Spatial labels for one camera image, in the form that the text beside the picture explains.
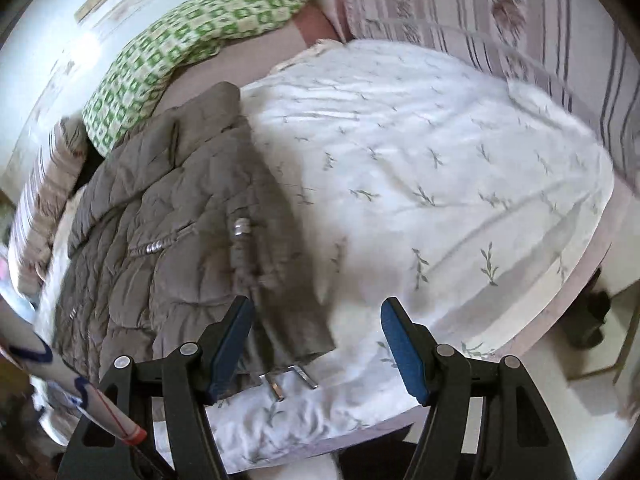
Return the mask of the striped floral cushion right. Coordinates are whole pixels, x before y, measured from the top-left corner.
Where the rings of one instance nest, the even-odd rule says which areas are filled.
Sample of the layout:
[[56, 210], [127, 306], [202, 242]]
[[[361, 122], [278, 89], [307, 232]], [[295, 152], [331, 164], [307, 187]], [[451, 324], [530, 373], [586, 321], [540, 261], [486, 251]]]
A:
[[358, 39], [411, 42], [519, 79], [593, 128], [639, 183], [639, 55], [600, 0], [342, 0]]

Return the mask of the grey-brown quilted down jacket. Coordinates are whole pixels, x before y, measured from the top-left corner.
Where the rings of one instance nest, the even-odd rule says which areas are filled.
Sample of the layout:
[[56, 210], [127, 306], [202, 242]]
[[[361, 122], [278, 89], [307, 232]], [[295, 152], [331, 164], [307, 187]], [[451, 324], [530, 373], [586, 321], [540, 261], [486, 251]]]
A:
[[116, 356], [168, 356], [236, 297], [257, 318], [231, 392], [332, 351], [311, 261], [254, 147], [240, 92], [221, 82], [120, 140], [82, 194], [53, 349], [92, 382]]

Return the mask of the green checkered pillow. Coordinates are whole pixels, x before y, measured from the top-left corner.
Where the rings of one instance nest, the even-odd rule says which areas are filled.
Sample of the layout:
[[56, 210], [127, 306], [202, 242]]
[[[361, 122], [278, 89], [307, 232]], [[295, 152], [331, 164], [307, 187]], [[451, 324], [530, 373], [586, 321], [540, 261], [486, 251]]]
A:
[[309, 0], [186, 0], [131, 39], [81, 110], [102, 156], [149, 119], [172, 75], [219, 54], [230, 41], [284, 26]]

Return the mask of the white rolled paper tube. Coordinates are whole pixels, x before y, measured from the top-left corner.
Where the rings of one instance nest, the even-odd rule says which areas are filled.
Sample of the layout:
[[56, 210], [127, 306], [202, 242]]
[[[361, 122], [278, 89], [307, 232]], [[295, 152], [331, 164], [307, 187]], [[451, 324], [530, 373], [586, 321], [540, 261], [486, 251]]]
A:
[[67, 365], [4, 301], [1, 301], [1, 348], [27, 374], [61, 389], [81, 414], [129, 445], [138, 445], [148, 433], [104, 393]]

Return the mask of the striped floral pillow left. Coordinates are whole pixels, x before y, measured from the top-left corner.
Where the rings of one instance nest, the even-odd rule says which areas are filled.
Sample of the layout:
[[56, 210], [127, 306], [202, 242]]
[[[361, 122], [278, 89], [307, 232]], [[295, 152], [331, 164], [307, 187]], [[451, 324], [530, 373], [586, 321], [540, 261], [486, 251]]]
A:
[[79, 114], [60, 119], [41, 145], [23, 186], [11, 228], [8, 265], [14, 289], [29, 299], [42, 289], [58, 220], [86, 161], [88, 143]]

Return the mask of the white floral bed quilt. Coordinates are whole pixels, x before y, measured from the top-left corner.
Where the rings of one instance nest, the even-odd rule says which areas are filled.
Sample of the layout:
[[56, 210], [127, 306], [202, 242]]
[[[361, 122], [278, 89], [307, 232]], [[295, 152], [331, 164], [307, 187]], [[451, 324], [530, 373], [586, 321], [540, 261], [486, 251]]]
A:
[[[236, 88], [335, 347], [207, 409], [232, 472], [413, 408], [381, 328], [388, 297], [458, 349], [500, 348], [560, 290], [614, 188], [608, 152], [546, 92], [415, 44], [329, 42]], [[52, 349], [86, 186], [36, 317]]]

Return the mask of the beige wall switch panel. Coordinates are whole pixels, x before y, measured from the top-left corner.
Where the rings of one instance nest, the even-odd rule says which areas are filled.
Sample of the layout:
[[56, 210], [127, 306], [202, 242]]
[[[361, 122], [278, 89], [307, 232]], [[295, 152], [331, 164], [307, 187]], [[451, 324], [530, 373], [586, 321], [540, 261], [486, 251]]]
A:
[[88, 16], [98, 10], [108, 0], [86, 0], [80, 8], [74, 13], [74, 19], [77, 23], [85, 21]]

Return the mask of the pink red sofa back cover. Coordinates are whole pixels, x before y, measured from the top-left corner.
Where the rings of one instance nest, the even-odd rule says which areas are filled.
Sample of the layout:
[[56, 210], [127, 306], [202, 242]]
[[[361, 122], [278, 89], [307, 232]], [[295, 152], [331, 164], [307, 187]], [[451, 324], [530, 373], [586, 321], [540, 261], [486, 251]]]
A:
[[307, 4], [291, 21], [273, 32], [231, 41], [212, 58], [178, 68], [153, 115], [180, 106], [221, 81], [229, 81], [241, 88], [265, 77], [274, 66], [325, 39], [341, 40], [341, 37], [320, 9]]

